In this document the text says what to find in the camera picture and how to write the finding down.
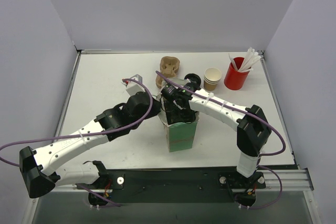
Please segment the green paper takeout bag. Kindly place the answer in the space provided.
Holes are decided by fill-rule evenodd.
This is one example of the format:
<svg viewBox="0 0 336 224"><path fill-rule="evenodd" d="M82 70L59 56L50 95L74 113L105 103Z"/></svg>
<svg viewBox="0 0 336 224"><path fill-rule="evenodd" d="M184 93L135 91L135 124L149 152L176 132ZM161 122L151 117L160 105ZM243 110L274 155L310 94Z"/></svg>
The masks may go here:
<svg viewBox="0 0 336 224"><path fill-rule="evenodd" d="M176 85L162 81L162 87L157 98L161 103L161 112L158 114L158 117L164 127L169 152L176 152L192 148L197 124L199 121L199 112L195 111L196 121L193 123L187 124L180 122L175 124L168 124L166 114L163 110L163 98L171 102L177 99L184 99L189 101L191 99L191 95Z"/></svg>

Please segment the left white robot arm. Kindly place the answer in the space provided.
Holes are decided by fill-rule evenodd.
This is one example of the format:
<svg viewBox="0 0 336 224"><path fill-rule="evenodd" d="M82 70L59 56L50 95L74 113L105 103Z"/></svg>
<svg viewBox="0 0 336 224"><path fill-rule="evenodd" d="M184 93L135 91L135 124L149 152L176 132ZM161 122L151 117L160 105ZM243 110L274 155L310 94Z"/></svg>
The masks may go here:
<svg viewBox="0 0 336 224"><path fill-rule="evenodd" d="M138 92L126 103L119 103L103 111L69 139L19 152L19 169L30 198L46 195L57 186L84 183L101 188L108 181L108 173L101 162L85 162L71 168L65 164L80 154L114 139L127 135L139 127L140 118L157 116L161 103L150 99L146 92Z"/></svg>

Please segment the brown cardboard cup carrier stack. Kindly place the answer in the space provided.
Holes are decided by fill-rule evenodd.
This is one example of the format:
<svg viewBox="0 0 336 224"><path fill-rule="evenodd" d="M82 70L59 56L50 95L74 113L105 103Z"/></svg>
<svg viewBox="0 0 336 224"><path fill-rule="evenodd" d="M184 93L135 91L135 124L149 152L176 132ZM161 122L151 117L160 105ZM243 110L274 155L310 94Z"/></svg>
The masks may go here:
<svg viewBox="0 0 336 224"><path fill-rule="evenodd" d="M165 56L160 61L160 73L166 78L176 77L180 68L180 60L177 57Z"/></svg>

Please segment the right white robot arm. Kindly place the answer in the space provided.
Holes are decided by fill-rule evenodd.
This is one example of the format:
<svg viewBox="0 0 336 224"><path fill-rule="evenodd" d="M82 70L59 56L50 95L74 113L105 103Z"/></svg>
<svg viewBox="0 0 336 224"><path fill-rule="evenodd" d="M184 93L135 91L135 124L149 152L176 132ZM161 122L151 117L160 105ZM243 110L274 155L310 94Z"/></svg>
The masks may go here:
<svg viewBox="0 0 336 224"><path fill-rule="evenodd" d="M261 122L267 119L259 106L248 108L229 103L191 82L181 88L167 83L162 87L160 95L168 106L166 111L184 122L190 122L193 113L201 112L236 131L237 147L240 150L236 170L246 178L252 177L261 150L271 134L271 129Z"/></svg>

